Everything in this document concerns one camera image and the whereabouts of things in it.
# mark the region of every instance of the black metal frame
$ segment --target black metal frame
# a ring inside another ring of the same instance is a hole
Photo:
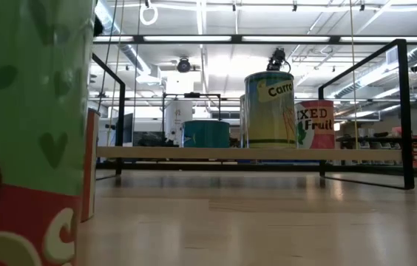
[[[250,42],[241,42],[241,36],[237,36],[237,38],[232,39],[231,42],[235,44],[250,44]],[[339,37],[336,39],[337,43],[329,43],[329,44],[351,44],[351,43],[339,43]],[[153,44],[164,44],[163,42],[152,42]],[[216,44],[216,42],[202,42],[205,44]],[[269,42],[257,42],[257,44],[270,44]],[[273,42],[272,44],[304,44],[303,42]],[[407,66],[407,42],[404,39],[396,39],[395,41],[387,44],[386,46],[382,47],[380,50],[376,51],[372,55],[366,57],[366,59],[360,61],[356,65],[352,66],[350,69],[346,70],[342,74],[338,75],[331,81],[327,82],[326,84],[322,85],[319,88],[319,99],[324,99],[324,88],[330,86],[332,83],[338,81],[340,78],[345,77],[350,72],[358,69],[362,65],[366,64],[371,59],[381,55],[382,53],[388,51],[391,48],[398,47],[398,56],[399,56],[399,85],[400,85],[400,103],[401,103],[401,126],[403,132],[410,132],[411,130],[411,122],[410,122],[410,95],[409,95],[409,78],[408,78],[408,66]],[[102,69],[105,70],[112,78],[114,78],[120,84],[120,95],[119,95],[119,110],[118,110],[118,124],[122,126],[117,127],[117,140],[116,146],[123,146],[123,117],[124,117],[124,106],[125,106],[125,83],[107,66],[105,63],[95,54],[92,54],[92,59],[100,66]],[[171,94],[164,94],[163,95],[163,123],[164,123],[164,107],[165,107],[165,98],[166,96],[171,96]],[[211,96],[218,96],[219,97],[219,113],[221,113],[221,97],[220,95],[211,95]],[[138,165],[135,163],[123,163],[122,158],[117,158],[116,163],[103,163],[99,164],[97,168],[99,169],[115,169],[115,176],[119,176],[123,169],[144,169],[149,167],[151,170],[169,170],[169,169],[184,169],[184,170],[215,170],[219,169],[221,171],[319,171],[320,176],[329,179],[329,180],[338,180],[338,181],[345,181],[345,182],[352,182],[352,183],[360,183],[366,185],[377,185],[387,188],[398,188],[398,189],[413,189],[414,188],[414,169],[413,169],[413,154],[412,154],[412,137],[410,134],[404,134],[402,139],[402,160],[403,160],[403,167],[402,172],[404,175],[404,186],[394,186],[394,185],[383,185],[378,183],[368,183],[362,182],[358,180],[344,180],[344,179],[337,179],[334,177],[326,177],[326,171],[355,171],[355,172],[366,172],[366,173],[382,173],[381,167],[372,167],[368,166],[366,169],[365,167],[351,167],[351,166],[329,166],[325,164],[325,161],[321,161],[319,166],[230,166],[230,165],[164,165],[164,164],[155,164],[155,165]]]
[[[123,124],[125,116],[125,92],[126,84],[95,54],[92,54],[92,60],[97,63],[110,77],[120,84],[120,95],[118,103],[118,120],[116,128],[116,140],[115,146],[123,146]],[[117,167],[115,169],[115,175],[120,175],[123,169],[123,158],[117,158]]]
[[[200,35],[122,35],[122,38],[130,37],[131,41],[99,41],[95,40],[94,44],[304,44],[304,45],[351,45],[352,41],[340,41],[342,37],[351,38],[347,35],[277,35],[277,34],[254,34],[254,35],[230,35],[230,34],[220,34],[220,35],[203,35],[204,37],[230,37],[227,41],[149,41],[145,37],[161,37],[161,36],[177,36],[177,37],[200,37]],[[326,37],[326,41],[297,41],[295,39],[289,41],[244,41],[243,37],[294,37],[294,38],[305,38],[308,40],[312,37]],[[368,37],[368,38],[408,38],[408,37],[417,37],[417,35],[400,35],[400,36],[381,36],[381,35],[361,35],[358,37]],[[388,44],[388,41],[358,41],[355,40],[354,44],[361,45],[385,45]],[[417,45],[417,41],[409,41],[408,44]]]
[[[324,177],[325,179],[330,180],[338,180],[338,181],[345,181],[345,182],[352,182],[352,183],[359,183],[365,185],[377,185],[386,188],[398,188],[398,189],[414,189],[414,168],[413,168],[413,147],[412,147],[412,135],[411,135],[411,122],[410,122],[410,93],[409,93],[409,67],[407,64],[407,41],[405,39],[396,39],[389,43],[388,45],[382,47],[380,50],[374,52],[373,54],[369,55],[365,59],[361,60],[359,63],[355,64],[351,68],[345,70],[340,75],[336,76],[332,80],[328,81],[327,83],[323,84],[319,87],[319,100],[324,100],[324,89],[327,86],[332,85],[333,83],[337,82],[341,78],[345,77],[346,75],[352,73],[359,67],[365,65],[367,62],[371,61],[375,57],[385,53],[386,51],[398,47],[398,63],[399,63],[399,93],[400,93],[400,104],[401,104],[401,127],[402,127],[402,169],[404,175],[404,186],[394,186],[394,185],[383,185],[378,183],[369,183],[363,182],[358,180],[345,180],[340,178],[334,177],[326,177],[325,176],[325,161],[321,161],[320,163],[320,176]]]
[[[222,95],[221,94],[213,94],[213,93],[208,93],[208,94],[202,94],[202,93],[196,93],[196,94],[178,94],[178,93],[163,93],[163,121],[162,123],[162,129],[163,129],[163,134],[161,136],[161,143],[164,144],[164,140],[166,139],[166,130],[164,129],[164,122],[165,122],[165,114],[164,114],[164,110],[166,109],[166,98],[168,96],[175,96],[175,100],[177,99],[178,96],[183,96],[184,98],[200,98],[201,96],[205,96],[207,98],[209,98],[210,96],[217,96],[218,98],[218,120],[221,121],[222,120]]]

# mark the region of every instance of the white cylinder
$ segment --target white cylinder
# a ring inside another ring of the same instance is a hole
[[[175,145],[182,143],[182,124],[192,120],[192,102],[190,100],[173,100],[165,111],[164,132]]]

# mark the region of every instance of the green can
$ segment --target green can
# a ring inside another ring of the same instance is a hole
[[[183,147],[229,148],[230,124],[222,121],[193,120],[183,124]]]
[[[75,264],[94,5],[0,0],[3,265]]]

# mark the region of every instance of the teal container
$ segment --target teal container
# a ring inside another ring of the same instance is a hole
[[[229,148],[230,124],[221,121],[193,120],[183,124],[185,148]]]

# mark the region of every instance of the wooden floor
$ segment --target wooden floor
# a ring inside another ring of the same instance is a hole
[[[98,182],[95,213],[78,265],[417,265],[417,179],[400,191],[315,173],[128,171]]]

